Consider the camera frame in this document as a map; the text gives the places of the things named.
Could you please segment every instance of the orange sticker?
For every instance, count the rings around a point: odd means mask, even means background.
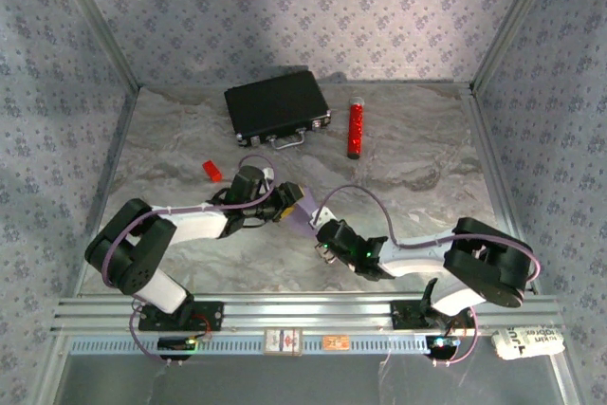
[[[348,351],[350,349],[350,338],[348,336],[324,336],[322,338],[322,349],[324,351]]]

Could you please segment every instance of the label sticker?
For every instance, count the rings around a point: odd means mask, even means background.
[[[324,336],[322,338],[322,349],[324,351],[348,351],[350,349],[350,338],[348,336]]]
[[[302,348],[301,329],[266,329],[264,335],[265,354],[299,356],[302,353]]]

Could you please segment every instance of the robotic arm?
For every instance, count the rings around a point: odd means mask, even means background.
[[[172,330],[187,330],[195,317],[193,295],[158,268],[165,250],[178,242],[230,236],[251,218],[280,221],[304,193],[291,182],[274,186],[272,179],[271,170],[242,166],[229,188],[198,207],[154,208],[132,199],[90,243],[85,259],[107,285],[143,300]],[[420,305],[430,320],[448,320],[484,301],[509,307],[523,302],[531,260],[508,245],[530,248],[472,218],[461,218],[454,235],[408,239],[406,246],[388,237],[364,239],[327,208],[311,214],[309,227],[327,263],[340,260],[368,280],[441,273],[428,283]]]

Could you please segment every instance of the blue floral wallpaper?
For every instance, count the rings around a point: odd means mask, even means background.
[[[513,0],[96,0],[141,85],[469,82]]]
[[[607,403],[607,0],[537,0],[481,97],[587,393]]]
[[[0,0],[0,403],[27,403],[125,91],[73,0]]]

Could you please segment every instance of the red block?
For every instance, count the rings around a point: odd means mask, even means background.
[[[217,169],[217,167],[215,166],[215,164],[212,161],[205,161],[202,164],[202,167],[204,168],[205,172],[207,173],[207,176],[209,177],[210,180],[212,180],[213,182],[219,182],[222,179],[221,176],[221,172]]]

